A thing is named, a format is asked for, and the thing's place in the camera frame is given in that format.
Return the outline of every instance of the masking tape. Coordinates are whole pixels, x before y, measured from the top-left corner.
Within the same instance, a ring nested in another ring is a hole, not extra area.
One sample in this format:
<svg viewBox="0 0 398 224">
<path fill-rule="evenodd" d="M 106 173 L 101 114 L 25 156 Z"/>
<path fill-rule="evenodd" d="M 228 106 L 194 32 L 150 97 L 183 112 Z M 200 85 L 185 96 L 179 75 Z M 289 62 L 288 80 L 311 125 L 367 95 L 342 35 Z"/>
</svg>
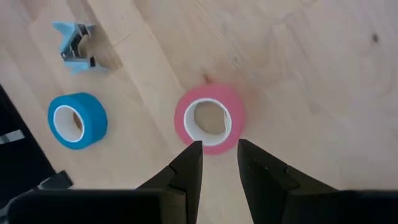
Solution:
<svg viewBox="0 0 398 224">
<path fill-rule="evenodd" d="M 88 93 L 57 97 L 50 103 L 47 118 L 55 138 L 76 150 L 102 139 L 108 126 L 101 103 Z"/>
<path fill-rule="evenodd" d="M 215 103 L 224 110 L 224 133 L 206 133 L 197 125 L 195 109 L 204 102 Z M 244 104 L 236 92 L 228 85 L 215 83 L 194 88 L 180 99 L 175 109 L 174 127 L 186 145 L 202 141 L 204 154 L 221 154 L 238 142 L 244 119 Z"/>
</svg>

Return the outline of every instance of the pink tape roll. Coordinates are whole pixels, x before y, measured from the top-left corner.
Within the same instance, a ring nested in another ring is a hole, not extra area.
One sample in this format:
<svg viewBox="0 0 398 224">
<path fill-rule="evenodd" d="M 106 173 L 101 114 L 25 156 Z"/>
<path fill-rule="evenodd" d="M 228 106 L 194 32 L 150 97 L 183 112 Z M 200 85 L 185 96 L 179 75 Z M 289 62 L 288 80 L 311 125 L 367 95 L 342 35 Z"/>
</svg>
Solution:
<svg viewBox="0 0 398 224">
<path fill-rule="evenodd" d="M 203 102 L 216 103 L 224 109 L 224 133 L 206 133 L 196 124 L 195 108 Z M 194 88 L 181 98 L 175 109 L 174 126 L 186 145 L 193 141 L 202 141 L 203 153 L 221 154 L 231 149 L 239 140 L 244 117 L 244 104 L 236 92 L 227 85 L 216 83 Z"/>
</svg>

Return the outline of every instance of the tape roll hole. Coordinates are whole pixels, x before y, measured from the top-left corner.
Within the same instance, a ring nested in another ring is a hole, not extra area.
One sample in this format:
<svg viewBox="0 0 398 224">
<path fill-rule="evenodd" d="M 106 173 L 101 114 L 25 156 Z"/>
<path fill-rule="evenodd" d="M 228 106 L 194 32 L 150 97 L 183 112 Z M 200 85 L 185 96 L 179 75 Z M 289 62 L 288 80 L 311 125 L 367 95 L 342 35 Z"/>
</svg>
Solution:
<svg viewBox="0 0 398 224">
<path fill-rule="evenodd" d="M 217 146 L 231 133 L 232 119 L 226 107 L 211 98 L 192 102 L 184 113 L 184 128 L 194 141 L 204 146 Z"/>
<path fill-rule="evenodd" d="M 85 133 L 85 124 L 79 112 L 68 105 L 59 106 L 54 112 L 54 126 L 68 142 L 78 142 Z"/>
</svg>

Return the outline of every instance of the binder clip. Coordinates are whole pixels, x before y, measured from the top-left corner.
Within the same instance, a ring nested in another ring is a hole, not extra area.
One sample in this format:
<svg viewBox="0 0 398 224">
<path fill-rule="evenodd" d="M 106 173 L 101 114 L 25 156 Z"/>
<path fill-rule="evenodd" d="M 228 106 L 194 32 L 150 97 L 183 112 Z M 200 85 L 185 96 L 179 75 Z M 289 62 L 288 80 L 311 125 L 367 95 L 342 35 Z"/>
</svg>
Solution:
<svg viewBox="0 0 398 224">
<path fill-rule="evenodd" d="M 75 22 L 53 22 L 52 25 L 62 34 L 60 54 L 65 65 L 72 69 L 72 75 L 91 69 L 106 70 L 98 64 L 93 55 L 83 57 L 78 48 L 85 35 L 91 36 L 94 25 Z"/>
</svg>

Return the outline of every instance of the wooden surface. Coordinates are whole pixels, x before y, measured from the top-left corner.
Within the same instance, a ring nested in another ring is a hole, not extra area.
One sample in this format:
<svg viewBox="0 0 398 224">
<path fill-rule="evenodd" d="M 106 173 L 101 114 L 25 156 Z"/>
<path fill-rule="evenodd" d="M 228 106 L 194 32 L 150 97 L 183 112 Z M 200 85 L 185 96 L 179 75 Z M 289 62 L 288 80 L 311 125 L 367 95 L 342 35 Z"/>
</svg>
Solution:
<svg viewBox="0 0 398 224">
<path fill-rule="evenodd" d="M 190 88 L 233 86 L 243 138 L 338 189 L 398 189 L 396 0 L 1 0 L 0 84 L 76 188 L 131 189 L 185 146 L 174 109 Z M 52 21 L 98 25 L 109 73 L 71 76 Z M 47 126 L 57 96 L 104 105 L 106 137 L 83 151 Z M 236 148 L 204 158 L 199 223 L 251 223 Z"/>
</svg>

